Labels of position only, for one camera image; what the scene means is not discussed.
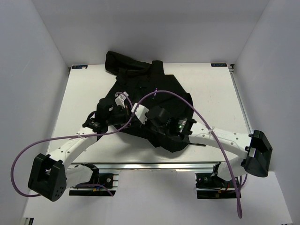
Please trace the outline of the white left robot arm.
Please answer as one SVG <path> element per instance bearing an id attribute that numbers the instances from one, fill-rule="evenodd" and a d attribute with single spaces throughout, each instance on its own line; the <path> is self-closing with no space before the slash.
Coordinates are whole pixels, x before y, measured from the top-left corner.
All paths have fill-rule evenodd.
<path id="1" fill-rule="evenodd" d="M 73 161 L 94 145 L 110 125 L 126 125 L 131 118 L 128 105 L 114 105 L 103 98 L 91 112 L 75 137 L 51 153 L 38 154 L 33 161 L 28 188 L 54 202 L 71 187 L 94 187 L 99 184 L 99 169 L 89 163 L 72 166 Z"/>

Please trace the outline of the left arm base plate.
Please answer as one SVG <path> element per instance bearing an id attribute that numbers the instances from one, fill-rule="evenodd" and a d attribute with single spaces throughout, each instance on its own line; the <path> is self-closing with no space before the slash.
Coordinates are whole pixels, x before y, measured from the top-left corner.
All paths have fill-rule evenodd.
<path id="1" fill-rule="evenodd" d="M 97 179 L 71 187 L 69 196 L 113 197 L 119 183 L 118 170 L 100 170 Z"/>

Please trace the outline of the black zip jacket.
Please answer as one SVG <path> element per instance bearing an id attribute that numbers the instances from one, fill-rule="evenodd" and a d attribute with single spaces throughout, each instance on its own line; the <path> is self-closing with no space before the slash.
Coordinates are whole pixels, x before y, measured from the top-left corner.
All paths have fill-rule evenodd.
<path id="1" fill-rule="evenodd" d="M 149 110 L 155 106 L 166 109 L 173 117 L 192 118 L 193 104 L 191 95 L 184 90 L 174 75 L 166 75 L 162 61 L 154 60 L 151 63 L 134 60 L 117 52 L 108 51 L 105 60 L 105 69 L 116 76 L 116 82 L 109 90 L 105 98 L 115 103 L 115 93 L 126 92 L 130 102 L 140 102 Z M 122 130 L 123 133 L 141 137 L 143 124 L 133 117 L 128 121 L 129 125 Z M 145 138 L 154 147 L 162 147 L 162 138 Z M 188 144 L 180 144 L 173 151 L 183 150 Z"/>

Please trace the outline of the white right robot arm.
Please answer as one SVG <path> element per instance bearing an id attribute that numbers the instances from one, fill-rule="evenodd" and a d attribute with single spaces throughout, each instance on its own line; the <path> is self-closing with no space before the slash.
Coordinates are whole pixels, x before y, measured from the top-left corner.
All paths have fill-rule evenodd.
<path id="1" fill-rule="evenodd" d="M 217 187 L 224 186 L 232 179 L 232 175 L 268 176 L 273 148 L 265 133 L 260 130 L 244 134 L 209 129 L 192 118 L 173 117 L 159 106 L 135 115 L 146 128 L 162 138 L 162 147 L 166 150 L 173 151 L 180 144 L 201 144 L 223 148 L 225 152 L 234 154 L 236 157 L 229 162 L 214 166 L 211 180 Z"/>

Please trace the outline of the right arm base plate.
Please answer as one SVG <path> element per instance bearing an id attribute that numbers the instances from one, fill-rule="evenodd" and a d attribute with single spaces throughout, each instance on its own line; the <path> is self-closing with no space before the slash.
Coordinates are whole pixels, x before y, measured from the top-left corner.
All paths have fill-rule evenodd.
<path id="1" fill-rule="evenodd" d="M 195 173 L 195 188 L 197 199 L 236 199 L 234 183 L 240 194 L 240 181 L 237 177 L 234 180 L 224 181 L 213 176 L 212 173 Z"/>

